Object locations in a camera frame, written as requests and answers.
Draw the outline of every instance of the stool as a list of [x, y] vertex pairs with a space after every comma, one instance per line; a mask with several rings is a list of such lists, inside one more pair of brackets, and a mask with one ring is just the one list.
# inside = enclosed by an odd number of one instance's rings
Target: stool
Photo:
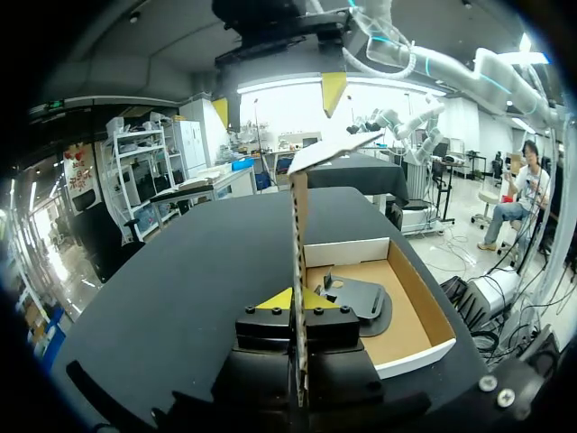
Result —
[[484, 214], [476, 214], [471, 217], [472, 223], [480, 223], [481, 230], [485, 228], [485, 226], [489, 226], [490, 221], [492, 218], [489, 218], [487, 214], [489, 213], [489, 205], [498, 205], [499, 197], [492, 192], [488, 191], [479, 191], [478, 194], [479, 200], [485, 202], [485, 213]]
[[[521, 230], [521, 227], [523, 226], [523, 221], [515, 219], [513, 221], [510, 221], [509, 224], [511, 225], [513, 230], [519, 232], [519, 230]], [[511, 246], [512, 244], [510, 244], [509, 242], [503, 241], [501, 243], [501, 247], [497, 250], [497, 254], [502, 255], [503, 253], [507, 253], [511, 257], [511, 261], [509, 262], [509, 264], [512, 267], [515, 267], [515, 262], [517, 261], [518, 256], [518, 246], [515, 245], [515, 248], [512, 249]]]

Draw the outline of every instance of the black tablecloth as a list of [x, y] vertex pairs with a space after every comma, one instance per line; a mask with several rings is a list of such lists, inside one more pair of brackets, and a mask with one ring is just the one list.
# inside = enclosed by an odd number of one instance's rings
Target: black tablecloth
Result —
[[353, 187], [365, 196], [392, 194], [404, 207], [408, 203], [407, 182], [397, 164], [352, 152], [308, 172], [309, 188]]
[[[486, 369], [463, 322], [425, 265], [389, 220], [351, 188], [310, 191], [309, 244], [389, 236], [435, 295], [457, 337], [438, 363], [387, 379], [387, 399], [429, 394], [439, 407]], [[65, 366], [79, 360], [127, 409], [152, 423], [177, 390], [211, 399], [210, 389], [247, 305], [292, 285], [288, 192], [193, 207], [141, 249], [100, 290], [70, 330], [52, 368], [90, 423], [102, 420]]]

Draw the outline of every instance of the exit sign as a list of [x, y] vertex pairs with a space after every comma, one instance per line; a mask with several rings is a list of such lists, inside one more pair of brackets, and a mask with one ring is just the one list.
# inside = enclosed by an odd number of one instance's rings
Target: exit sign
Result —
[[60, 101], [50, 101], [46, 104], [46, 110], [48, 111], [58, 110], [59, 108], [64, 108], [64, 99], [61, 99]]

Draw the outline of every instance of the man sitting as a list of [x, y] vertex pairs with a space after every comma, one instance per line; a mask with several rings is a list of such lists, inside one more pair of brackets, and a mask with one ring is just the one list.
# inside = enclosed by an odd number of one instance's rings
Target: man sitting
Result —
[[506, 172], [503, 178], [508, 182], [508, 195], [513, 197], [519, 194], [519, 201], [516, 203], [499, 203], [493, 211], [493, 219], [485, 235], [484, 242], [477, 246], [482, 250], [495, 251], [497, 249], [497, 236], [503, 225], [503, 221], [513, 221], [519, 219], [523, 222], [521, 230], [517, 233], [519, 247], [522, 252], [527, 248], [527, 239], [530, 236], [529, 226], [535, 220], [539, 208], [545, 208], [549, 200], [549, 175], [539, 165], [539, 151], [535, 142], [527, 140], [523, 145], [523, 155], [527, 160], [527, 165], [523, 167], [515, 181], [511, 178], [511, 173]]

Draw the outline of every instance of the screw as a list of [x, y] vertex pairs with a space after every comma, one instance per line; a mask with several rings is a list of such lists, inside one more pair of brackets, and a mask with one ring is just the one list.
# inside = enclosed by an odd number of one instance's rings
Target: screw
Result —
[[479, 379], [479, 389], [483, 392], [495, 391], [497, 388], [497, 378], [495, 376], [483, 376]]
[[510, 388], [501, 390], [497, 396], [497, 404], [500, 408], [506, 409], [515, 402], [515, 392]]

